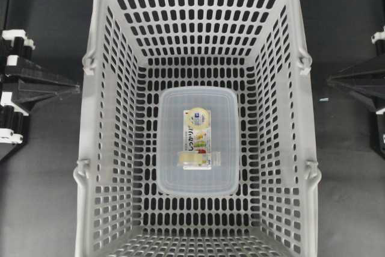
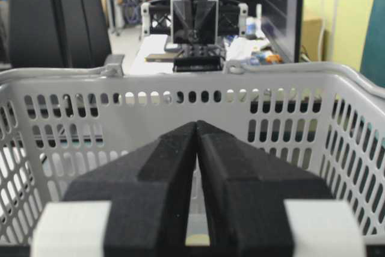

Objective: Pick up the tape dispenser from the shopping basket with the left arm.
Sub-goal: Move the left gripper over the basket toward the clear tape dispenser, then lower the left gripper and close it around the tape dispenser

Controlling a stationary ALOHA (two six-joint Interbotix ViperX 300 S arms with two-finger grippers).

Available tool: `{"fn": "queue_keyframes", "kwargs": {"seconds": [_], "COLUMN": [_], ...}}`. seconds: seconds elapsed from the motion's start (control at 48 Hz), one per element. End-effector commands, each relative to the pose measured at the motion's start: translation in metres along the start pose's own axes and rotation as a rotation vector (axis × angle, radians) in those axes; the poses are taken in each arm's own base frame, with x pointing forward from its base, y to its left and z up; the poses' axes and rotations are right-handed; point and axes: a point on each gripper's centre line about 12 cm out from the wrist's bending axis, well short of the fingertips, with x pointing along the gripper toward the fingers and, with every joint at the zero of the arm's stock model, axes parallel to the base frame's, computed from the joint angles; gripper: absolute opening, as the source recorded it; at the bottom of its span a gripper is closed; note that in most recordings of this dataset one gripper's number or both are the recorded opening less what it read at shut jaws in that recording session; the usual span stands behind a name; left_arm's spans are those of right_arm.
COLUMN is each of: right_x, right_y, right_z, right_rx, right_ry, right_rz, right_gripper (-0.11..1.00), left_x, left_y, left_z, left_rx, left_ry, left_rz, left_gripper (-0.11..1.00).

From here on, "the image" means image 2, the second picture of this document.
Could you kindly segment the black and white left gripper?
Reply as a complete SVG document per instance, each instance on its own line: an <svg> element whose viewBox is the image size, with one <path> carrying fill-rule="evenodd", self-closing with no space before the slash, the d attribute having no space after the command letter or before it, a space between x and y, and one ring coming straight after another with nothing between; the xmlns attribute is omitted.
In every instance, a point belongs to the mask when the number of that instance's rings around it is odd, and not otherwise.
<svg viewBox="0 0 385 257"><path fill-rule="evenodd" d="M143 36L167 35L181 47L174 72L221 71L223 38L245 37L248 6L237 0L151 0L141 5Z"/></svg>

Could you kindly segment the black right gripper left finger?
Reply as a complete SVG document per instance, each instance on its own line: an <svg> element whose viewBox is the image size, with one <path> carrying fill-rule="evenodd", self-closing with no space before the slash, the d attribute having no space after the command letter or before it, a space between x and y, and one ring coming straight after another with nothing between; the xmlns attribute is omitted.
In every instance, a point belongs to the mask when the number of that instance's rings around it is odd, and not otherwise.
<svg viewBox="0 0 385 257"><path fill-rule="evenodd" d="M196 124L74 179L45 206L32 256L164 256L185 244Z"/></svg>

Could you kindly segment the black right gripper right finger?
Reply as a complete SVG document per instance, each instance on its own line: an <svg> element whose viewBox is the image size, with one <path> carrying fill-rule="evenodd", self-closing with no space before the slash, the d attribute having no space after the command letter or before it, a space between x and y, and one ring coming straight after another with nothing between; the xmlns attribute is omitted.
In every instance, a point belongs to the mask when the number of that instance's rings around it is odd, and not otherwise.
<svg viewBox="0 0 385 257"><path fill-rule="evenodd" d="M236 256L365 256L345 201L325 180L197 122L212 242Z"/></svg>

